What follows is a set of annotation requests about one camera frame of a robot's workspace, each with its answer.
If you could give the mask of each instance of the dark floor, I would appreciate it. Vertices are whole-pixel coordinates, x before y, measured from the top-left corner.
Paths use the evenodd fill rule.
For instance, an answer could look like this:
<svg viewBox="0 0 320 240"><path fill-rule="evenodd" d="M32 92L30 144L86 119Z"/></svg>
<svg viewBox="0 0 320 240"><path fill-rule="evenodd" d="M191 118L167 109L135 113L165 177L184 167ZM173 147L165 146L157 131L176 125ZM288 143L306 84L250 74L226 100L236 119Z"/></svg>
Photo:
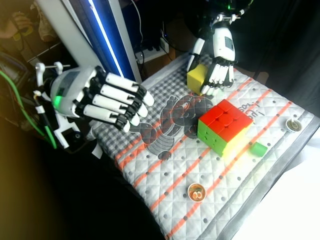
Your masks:
<svg viewBox="0 0 320 240"><path fill-rule="evenodd" d="M29 169L32 174L30 177L26 177L24 182L30 182L36 176L34 182L38 185L37 191L33 191L34 194L29 191L26 196L31 195L30 199L37 199L41 202L45 199L43 196L47 194L46 192L49 192L49 200L47 199L47 203L44 203L46 206L44 208L48 210L46 215L38 218L25 217L26 222L32 218L33 220L37 219L38 222L47 221L50 223L51 227L48 228L47 233L40 234L39 239L44 239L43 236L45 239L55 239L52 232L56 234L61 232L59 239L63 237L66 239L164 239L149 209L132 186L123 179L113 162L107 156L98 160L90 154L94 143L81 152L67 154L61 149L53 150L46 142L25 135L16 127L0 120L0 132L4 133L4 131L7 131L11 138L6 138L5 144L1 144L3 148L0 152L1 155L4 155L1 157L1 161L7 159L8 163L12 160L21 161L36 169L37 174L32 172L33 169ZM27 143L28 146L16 148L24 143ZM12 154L14 149L19 149L21 152L18 157ZM32 154L33 157L28 157L25 155L26 153ZM2 167L2 171L11 171L12 174L20 176L20 172L26 171L26 168L17 171L13 166L7 164ZM16 184L10 185L9 180L6 186L7 188L12 186L8 191L23 192L19 187L14 189ZM26 199L24 196L20 198L21 202ZM36 201L34 204L24 203L24 206L32 209L32 205L35 204ZM36 211L39 205L33 206ZM10 218L10 210L7 211L7 215ZM25 229L26 222L20 222L18 228ZM17 230L15 223L12 225L13 229ZM29 234L35 234L38 231L34 225L31 229L27 230L31 231ZM19 237L11 236L9 230L7 232L10 239L19 239Z"/></svg>

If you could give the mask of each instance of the green light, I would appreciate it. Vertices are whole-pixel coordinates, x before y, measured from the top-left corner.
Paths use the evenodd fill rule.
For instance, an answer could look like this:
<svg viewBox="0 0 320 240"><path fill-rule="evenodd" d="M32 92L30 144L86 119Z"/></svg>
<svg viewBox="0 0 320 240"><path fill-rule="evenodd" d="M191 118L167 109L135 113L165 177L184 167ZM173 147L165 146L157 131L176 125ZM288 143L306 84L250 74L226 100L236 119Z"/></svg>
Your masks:
<svg viewBox="0 0 320 240"><path fill-rule="evenodd" d="M55 108L58 108L59 105L60 105L61 100L62 100L62 96L56 96L56 97L54 98L54 101L53 101L53 106L54 106Z"/></svg>

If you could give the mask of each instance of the toy food bowl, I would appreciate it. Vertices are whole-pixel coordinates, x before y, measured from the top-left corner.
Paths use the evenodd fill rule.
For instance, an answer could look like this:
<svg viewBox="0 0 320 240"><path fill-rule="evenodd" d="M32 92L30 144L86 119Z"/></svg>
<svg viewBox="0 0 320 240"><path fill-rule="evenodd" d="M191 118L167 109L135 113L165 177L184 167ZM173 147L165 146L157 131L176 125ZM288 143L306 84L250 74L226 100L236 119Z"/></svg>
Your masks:
<svg viewBox="0 0 320 240"><path fill-rule="evenodd" d="M202 202L206 198L206 190L199 183L192 183L188 187L188 196L194 202Z"/></svg>
<svg viewBox="0 0 320 240"><path fill-rule="evenodd" d="M297 119L291 119L289 118L286 122L285 122L285 127L286 129L291 132L291 133L297 133L300 132L302 130L302 124L299 120Z"/></svg>

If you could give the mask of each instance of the red cube face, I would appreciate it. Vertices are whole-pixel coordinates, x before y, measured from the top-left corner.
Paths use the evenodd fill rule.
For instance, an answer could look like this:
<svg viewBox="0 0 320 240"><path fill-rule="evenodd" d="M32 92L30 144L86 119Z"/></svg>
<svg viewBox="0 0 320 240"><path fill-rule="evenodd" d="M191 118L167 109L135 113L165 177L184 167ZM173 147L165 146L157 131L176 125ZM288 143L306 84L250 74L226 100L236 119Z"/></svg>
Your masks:
<svg viewBox="0 0 320 240"><path fill-rule="evenodd" d="M200 120L227 143L253 122L225 99L200 117Z"/></svg>

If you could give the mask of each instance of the robotic hand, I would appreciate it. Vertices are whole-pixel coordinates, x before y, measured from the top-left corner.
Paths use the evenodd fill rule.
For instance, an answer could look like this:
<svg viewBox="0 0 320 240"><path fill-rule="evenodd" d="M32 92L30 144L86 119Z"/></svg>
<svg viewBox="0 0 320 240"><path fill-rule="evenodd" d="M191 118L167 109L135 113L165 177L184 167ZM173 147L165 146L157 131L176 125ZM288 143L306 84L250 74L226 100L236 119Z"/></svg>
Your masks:
<svg viewBox="0 0 320 240"><path fill-rule="evenodd" d="M114 125L120 131L128 132L130 124L137 126L140 117L148 114L147 106L154 104L154 98L140 84L106 73L100 66L77 67L63 71L63 65L55 62L54 66L36 64L37 85L44 85L42 97L51 101L59 128L54 131L60 143L67 148L62 132L72 128L70 118L85 118ZM43 83L46 68L56 68L58 77Z"/></svg>
<svg viewBox="0 0 320 240"><path fill-rule="evenodd" d="M231 87L234 82L235 47L229 25L238 19L235 14L230 17L220 13L210 24L213 31L214 59L208 69L201 87L201 93L213 95L214 89ZM200 54L205 45L205 40L198 38L187 66L187 72L195 69L200 61Z"/></svg>

